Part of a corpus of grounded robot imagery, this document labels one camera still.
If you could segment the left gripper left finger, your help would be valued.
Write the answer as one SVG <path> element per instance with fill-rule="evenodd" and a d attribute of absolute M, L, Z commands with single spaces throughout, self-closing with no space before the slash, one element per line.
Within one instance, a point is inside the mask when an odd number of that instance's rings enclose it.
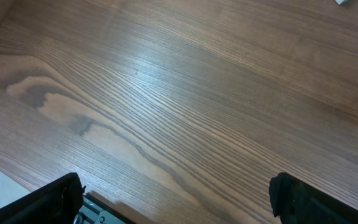
<path fill-rule="evenodd" d="M 73 223 L 84 192 L 78 174 L 68 173 L 0 208 L 0 224 Z"/>

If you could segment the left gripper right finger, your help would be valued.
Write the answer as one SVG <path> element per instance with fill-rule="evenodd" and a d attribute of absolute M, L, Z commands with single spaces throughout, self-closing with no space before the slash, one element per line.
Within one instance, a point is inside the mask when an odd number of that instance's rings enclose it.
<path fill-rule="evenodd" d="M 270 179 L 268 194 L 282 223 L 358 224 L 358 210 L 286 172 Z"/>

